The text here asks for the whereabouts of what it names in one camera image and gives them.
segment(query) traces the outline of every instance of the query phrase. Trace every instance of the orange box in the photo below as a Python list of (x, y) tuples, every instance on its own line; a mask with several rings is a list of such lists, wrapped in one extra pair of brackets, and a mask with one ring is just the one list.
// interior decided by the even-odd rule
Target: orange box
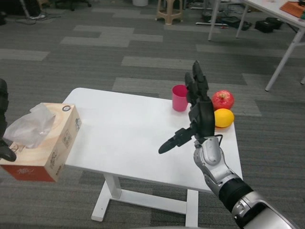
[(81, 126), (79, 114), (73, 104), (44, 104), (55, 120), (44, 141), (34, 149), (13, 142), (14, 162), (0, 160), (0, 165), (17, 180), (56, 182), (68, 158)]
[(286, 13), (289, 13), (293, 16), (300, 18), (303, 14), (305, 7), (299, 6), (298, 2), (288, 1), (283, 6), (281, 6), (280, 9), (282, 11), (285, 11)]

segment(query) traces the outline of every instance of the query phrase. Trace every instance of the stool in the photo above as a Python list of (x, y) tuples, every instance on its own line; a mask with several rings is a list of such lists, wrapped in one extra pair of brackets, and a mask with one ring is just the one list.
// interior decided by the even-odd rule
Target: stool
[(158, 1), (156, 20), (158, 20), (158, 18), (164, 18), (166, 25), (171, 25), (173, 22), (173, 19), (175, 19), (175, 18), (180, 18), (180, 21), (182, 21), (182, 12), (183, 12), (182, 1), (183, 0), (176, 0), (176, 1), (180, 2), (180, 4), (179, 4), (180, 10), (173, 9), (173, 2), (175, 0), (166, 0), (166, 1), (167, 1), (166, 9), (161, 9), (161, 0)]

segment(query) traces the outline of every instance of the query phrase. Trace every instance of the silver robotic forearm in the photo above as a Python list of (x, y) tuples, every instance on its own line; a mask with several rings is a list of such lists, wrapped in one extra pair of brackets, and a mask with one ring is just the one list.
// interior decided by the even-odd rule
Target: silver robotic forearm
[(207, 137), (202, 144), (196, 141), (195, 148), (194, 161), (203, 172), (206, 184), (231, 212), (240, 228), (299, 228), (227, 166), (217, 137)]

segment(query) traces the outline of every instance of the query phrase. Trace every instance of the yellow lemon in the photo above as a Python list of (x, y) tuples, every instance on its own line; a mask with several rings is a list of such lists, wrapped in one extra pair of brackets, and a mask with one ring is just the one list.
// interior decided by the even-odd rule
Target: yellow lemon
[(228, 127), (234, 121), (234, 114), (228, 109), (218, 109), (214, 112), (215, 114), (215, 126), (216, 127)]

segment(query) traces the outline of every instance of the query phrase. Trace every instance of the robotic arm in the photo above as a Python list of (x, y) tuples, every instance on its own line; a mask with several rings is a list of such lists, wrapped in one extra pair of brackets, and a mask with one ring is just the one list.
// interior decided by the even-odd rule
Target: robotic arm
[(164, 143), (159, 154), (175, 146), (182, 146), (194, 135), (194, 161), (204, 174), (211, 191), (231, 212), (236, 224), (242, 229), (298, 229), (260, 194), (253, 191), (225, 163), (218, 136), (214, 136), (214, 109), (207, 95), (208, 84), (199, 63), (193, 65), (193, 77), (185, 75), (188, 89), (187, 100), (191, 103), (188, 129), (180, 129)]

